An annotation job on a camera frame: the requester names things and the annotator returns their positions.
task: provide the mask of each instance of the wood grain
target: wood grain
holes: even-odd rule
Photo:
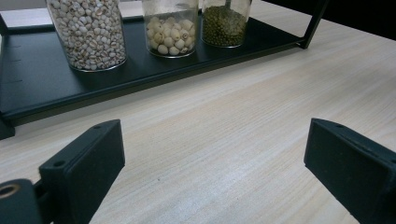
[[[309,16],[253,1],[303,35]],[[358,223],[304,167],[311,118],[396,149],[396,43],[322,21],[291,49],[17,127],[0,182],[96,123],[121,119],[126,166],[92,223]]]

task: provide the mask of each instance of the jar with green beans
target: jar with green beans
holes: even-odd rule
[[[241,46],[250,12],[251,0],[204,0],[202,6],[202,39],[212,46]]]

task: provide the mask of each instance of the black rack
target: black rack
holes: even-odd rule
[[[282,50],[306,49],[328,2],[318,0],[303,37],[249,18],[242,46],[221,49],[198,40],[196,51],[179,59],[151,55],[143,17],[124,19],[126,63],[88,74],[69,67],[52,25],[8,28],[0,16],[0,139],[24,123]]]

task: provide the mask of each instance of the tabletop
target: tabletop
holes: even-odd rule
[[[123,16],[140,13],[123,4]],[[252,4],[252,18],[294,35],[310,20]],[[358,223],[304,167],[309,124],[331,120],[396,150],[395,62],[396,42],[322,20],[308,49],[16,127],[0,141],[0,182],[36,182],[40,164],[120,119],[126,164],[91,223]]]

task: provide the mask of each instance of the black tray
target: black tray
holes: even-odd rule
[[[311,23],[318,22],[321,15],[314,17]],[[23,123],[207,70],[302,47],[302,44],[307,47],[316,28],[309,32],[309,37],[298,37],[249,18],[242,46],[216,48],[198,39],[192,55],[167,59],[147,51],[142,17],[126,19],[123,23],[126,63],[97,73],[78,72],[68,66],[53,27],[8,30],[3,37],[0,61],[0,124],[13,129]]]

